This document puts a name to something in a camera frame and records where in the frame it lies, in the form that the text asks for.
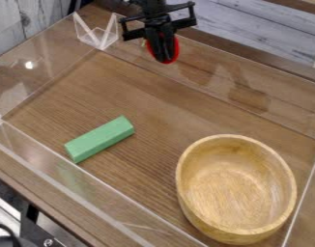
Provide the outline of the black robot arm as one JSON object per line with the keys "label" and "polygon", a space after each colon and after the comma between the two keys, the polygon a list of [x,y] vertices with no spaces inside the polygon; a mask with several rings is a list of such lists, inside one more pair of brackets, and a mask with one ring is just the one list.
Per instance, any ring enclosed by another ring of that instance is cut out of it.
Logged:
{"label": "black robot arm", "polygon": [[[179,29],[196,24],[194,1],[170,5],[166,0],[128,0],[128,4],[136,5],[140,13],[119,19],[121,39],[124,41],[143,39],[155,60],[162,64],[171,64],[179,55],[175,33]],[[172,20],[170,13],[182,9],[188,10],[188,16]]]}

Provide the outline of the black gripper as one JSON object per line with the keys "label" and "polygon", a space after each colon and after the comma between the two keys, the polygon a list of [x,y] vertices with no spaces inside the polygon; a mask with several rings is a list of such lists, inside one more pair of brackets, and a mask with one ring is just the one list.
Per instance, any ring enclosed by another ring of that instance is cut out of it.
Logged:
{"label": "black gripper", "polygon": [[[191,27],[196,24],[194,15],[194,1],[187,1],[180,4],[167,4],[166,0],[128,0],[128,5],[135,5],[140,8],[140,12],[136,15],[121,17],[119,24],[121,26],[121,39],[131,41],[139,38],[147,38],[147,46],[149,47],[154,58],[162,62],[163,53],[159,44],[158,32],[163,27],[163,42],[164,42],[164,60],[170,61],[174,56],[174,35],[179,29]],[[188,16],[182,19],[172,20],[170,13],[188,10]],[[128,30],[125,23],[129,21],[141,20],[144,27],[133,30]]]}

